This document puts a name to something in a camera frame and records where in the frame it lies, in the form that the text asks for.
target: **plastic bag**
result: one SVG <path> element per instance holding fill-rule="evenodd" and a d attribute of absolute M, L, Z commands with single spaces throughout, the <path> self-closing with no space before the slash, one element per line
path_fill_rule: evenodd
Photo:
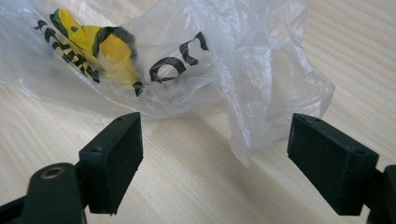
<path fill-rule="evenodd" d="M 130 70 L 137 80 L 126 72 L 114 76 L 118 72 L 108 69 L 112 64 L 93 62 L 97 83 L 75 64 L 63 62 L 62 55 L 53 57 L 53 41 L 43 38 L 45 31 L 38 34 L 31 21 L 45 21 L 61 36 L 50 18 L 59 8 L 81 25 L 67 27 L 71 32 L 84 26 L 129 32 L 135 50 Z M 33 0 L 5 1 L 0 10 L 0 63 L 6 68 L 0 82 L 99 113 L 126 108 L 155 118 L 225 101 L 231 149 L 245 165 L 251 150 L 288 135 L 292 113 L 320 117 L 334 90 L 300 46 L 306 0 Z"/>

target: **light wood surface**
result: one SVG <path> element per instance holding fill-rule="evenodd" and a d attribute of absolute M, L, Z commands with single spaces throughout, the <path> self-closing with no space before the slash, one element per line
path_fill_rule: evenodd
<path fill-rule="evenodd" d="M 396 3 L 310 0 L 304 49 L 336 87 L 324 119 L 396 163 Z M 0 86 L 0 204 L 30 176 L 78 151 L 112 119 L 51 105 Z M 143 122 L 145 159 L 116 216 L 89 223 L 364 223 L 339 217 L 288 159 L 287 142 L 244 167 L 229 149 L 224 115 Z"/>

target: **wooden table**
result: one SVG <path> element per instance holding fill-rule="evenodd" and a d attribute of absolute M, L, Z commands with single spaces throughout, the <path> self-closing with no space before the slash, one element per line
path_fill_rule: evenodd
<path fill-rule="evenodd" d="M 396 5 L 393 0 L 310 0 L 304 49 L 336 86 L 324 119 L 396 163 Z M 39 102 L 0 86 L 0 204 L 26 193 L 43 166 L 78 161 L 112 119 Z M 339 217 L 288 159 L 287 142 L 244 167 L 224 115 L 143 122 L 145 159 L 116 216 L 89 223 L 364 223 Z"/>

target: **wood grain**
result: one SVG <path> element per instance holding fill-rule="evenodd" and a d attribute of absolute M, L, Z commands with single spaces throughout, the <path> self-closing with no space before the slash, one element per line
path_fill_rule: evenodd
<path fill-rule="evenodd" d="M 304 50 L 336 86 L 324 119 L 396 163 L 396 5 L 309 0 Z M 43 166 L 78 160 L 112 118 L 51 105 L 0 86 L 0 204 L 25 194 Z M 364 223 L 339 217 L 288 159 L 286 142 L 244 167 L 224 115 L 143 122 L 145 159 L 116 216 L 89 223 Z"/>

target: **yellow object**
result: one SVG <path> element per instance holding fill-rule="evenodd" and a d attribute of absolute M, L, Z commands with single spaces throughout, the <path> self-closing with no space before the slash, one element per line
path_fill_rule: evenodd
<path fill-rule="evenodd" d="M 134 37 L 122 27 L 82 26 L 64 8 L 50 15 L 52 23 L 82 49 L 87 60 L 106 70 L 106 75 L 122 83 L 138 82 L 132 57 Z"/>

